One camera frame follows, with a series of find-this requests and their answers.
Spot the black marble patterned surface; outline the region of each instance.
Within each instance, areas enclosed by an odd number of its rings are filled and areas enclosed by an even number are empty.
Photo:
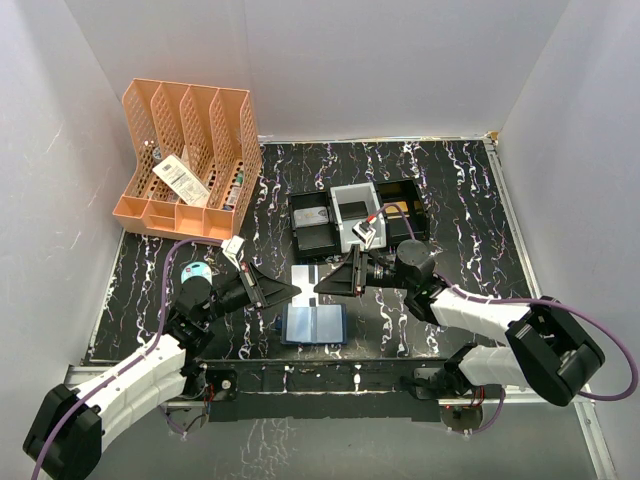
[[[263,157],[262,176],[241,236],[246,239],[245,259],[252,259],[265,273],[291,279],[295,259],[287,193],[417,176],[431,215],[429,243],[437,253],[437,271],[472,292],[529,295],[481,141],[281,144],[264,147]],[[173,243],[125,234],[86,363],[122,360],[155,333],[162,265]],[[171,271],[170,294],[184,266],[196,260],[207,261],[216,276],[232,271],[219,249],[185,246]],[[202,356],[235,361],[446,358],[474,338],[461,330],[418,322],[402,298],[401,291],[375,288],[358,299],[323,298],[322,303],[347,304],[346,346],[283,346],[276,330],[283,305],[264,311],[245,309],[212,326],[216,337]]]

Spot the white wall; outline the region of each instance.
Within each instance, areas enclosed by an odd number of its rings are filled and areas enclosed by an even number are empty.
[[[122,108],[62,0],[0,2],[0,465],[28,478],[22,442],[44,394],[84,354],[135,157]]]
[[[500,129],[567,0],[66,0],[116,93],[251,88],[271,139]]]
[[[602,319],[638,359],[639,32],[637,2],[573,0],[499,137],[543,291]],[[617,393],[628,368],[606,345],[592,387]],[[620,478],[638,478],[640,395],[597,411]]]

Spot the purple cable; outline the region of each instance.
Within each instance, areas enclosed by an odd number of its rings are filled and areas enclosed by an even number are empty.
[[[489,430],[493,426],[493,424],[496,423],[496,420],[500,416],[500,412],[502,412],[502,407],[504,406],[504,399],[506,396],[507,396],[507,393],[504,391],[504,388],[500,387],[500,400],[498,401],[498,407],[496,408],[496,411],[493,414],[493,417],[491,417],[491,420],[489,420],[485,425],[478,428],[478,430],[471,430],[472,435]],[[454,432],[459,433],[460,435],[465,434],[465,432],[460,432],[458,430],[454,430]]]
[[[167,282],[168,282],[168,277],[169,277],[169,267],[171,266],[171,263],[173,262],[172,257],[176,253],[178,248],[180,248],[183,245],[186,245],[187,243],[191,243],[191,242],[200,242],[200,243],[207,243],[207,244],[210,244],[210,245],[220,246],[220,242],[217,241],[217,240],[208,240],[208,239],[204,239],[204,238],[188,238],[186,240],[181,240],[179,242],[176,242],[171,247],[171,249],[169,250],[169,253],[167,253],[167,257],[164,260],[164,269],[162,270],[162,284],[161,284],[161,288],[162,288],[162,294],[161,295],[162,295],[162,297],[161,297],[161,300],[160,300],[160,317],[159,317],[159,323],[158,323],[158,333],[156,334],[156,336],[153,339],[153,342],[151,342],[151,345],[149,346],[149,348],[145,352],[145,355],[150,354],[153,351],[153,349],[158,346],[158,343],[160,342],[160,337],[162,336],[162,330],[164,329],[164,322],[165,322],[166,314],[167,314]],[[140,361],[143,358],[144,358],[143,355],[139,355],[131,363],[129,363],[128,365],[125,365],[124,367],[122,367],[118,371],[118,376],[122,375],[123,373],[127,372],[128,370],[133,368],[135,365],[140,363]],[[40,450],[40,454],[38,455],[38,459],[36,460],[36,466],[34,467],[33,473],[31,474],[31,480],[38,480],[38,474],[40,473],[40,469],[42,468],[42,464],[44,463],[44,459],[47,456],[47,452],[51,448],[51,445],[53,444],[53,440],[56,438],[56,435],[58,435],[58,433],[60,433],[60,430],[62,429],[63,425],[65,423],[67,423],[67,420],[69,420],[71,418],[71,416],[82,405],[84,405],[86,403],[87,400],[89,400],[91,397],[93,397],[100,390],[102,390],[103,388],[108,386],[115,379],[116,379],[116,377],[113,377],[113,376],[105,379],[100,385],[98,385],[96,388],[91,390],[84,397],[82,397],[76,403],[74,403],[73,406],[69,410],[67,410],[67,413],[65,413],[62,416],[62,418],[58,421],[58,423],[56,423],[55,427],[53,427],[53,430],[51,430],[51,433],[47,437],[47,440],[44,442],[44,445],[42,446],[42,450]]]
[[[615,401],[623,400],[627,397],[630,397],[631,395],[633,395],[633,392],[636,391],[636,388],[638,388],[638,365],[636,364],[636,361],[634,360],[633,355],[631,354],[631,351],[627,348],[627,346],[624,343],[622,343],[622,340],[620,340],[620,338],[618,338],[618,336],[615,333],[613,333],[611,330],[609,330],[607,327],[602,325],[597,320],[591,318],[586,313],[581,312],[573,307],[569,307],[568,305],[564,305],[558,302],[553,302],[551,300],[543,300],[541,298],[491,298],[489,299],[487,297],[481,297],[477,295],[473,296],[472,294],[469,294],[461,290],[457,285],[453,285],[449,280],[447,280],[442,275],[438,274],[438,276],[449,286],[449,288],[451,288],[451,290],[456,295],[461,296],[470,302],[485,303],[485,304],[490,303],[493,305],[529,304],[529,305],[543,305],[545,307],[558,308],[572,315],[575,315],[576,317],[582,318],[585,322],[593,325],[602,333],[604,333],[607,337],[609,337],[613,341],[613,343],[615,343],[618,346],[618,348],[620,349],[624,357],[627,359],[627,362],[629,363],[629,368],[631,369],[631,382],[629,383],[629,386],[625,391],[618,393],[616,395],[597,395],[594,393],[582,392],[582,391],[579,392],[578,395],[585,398],[589,398],[591,400],[599,400],[601,402],[615,402]]]

